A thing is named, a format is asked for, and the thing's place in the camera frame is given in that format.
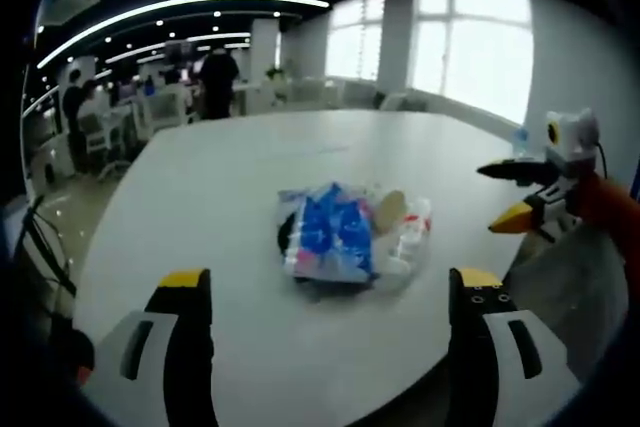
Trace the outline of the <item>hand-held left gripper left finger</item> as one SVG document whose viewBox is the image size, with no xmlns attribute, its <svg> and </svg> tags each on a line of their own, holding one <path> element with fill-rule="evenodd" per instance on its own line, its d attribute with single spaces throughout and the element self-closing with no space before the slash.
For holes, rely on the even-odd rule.
<svg viewBox="0 0 640 427">
<path fill-rule="evenodd" d="M 115 426 L 216 426 L 210 271 L 164 277 L 95 347 L 84 394 Z"/>
</svg>

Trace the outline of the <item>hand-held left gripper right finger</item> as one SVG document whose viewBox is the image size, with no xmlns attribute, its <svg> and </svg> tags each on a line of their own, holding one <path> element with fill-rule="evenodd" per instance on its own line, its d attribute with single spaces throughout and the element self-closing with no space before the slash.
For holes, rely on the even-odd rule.
<svg viewBox="0 0 640 427">
<path fill-rule="evenodd" d="M 449 426 L 543 426 L 580 389 L 563 342 L 490 272 L 450 270 L 449 324 Z"/>
</svg>

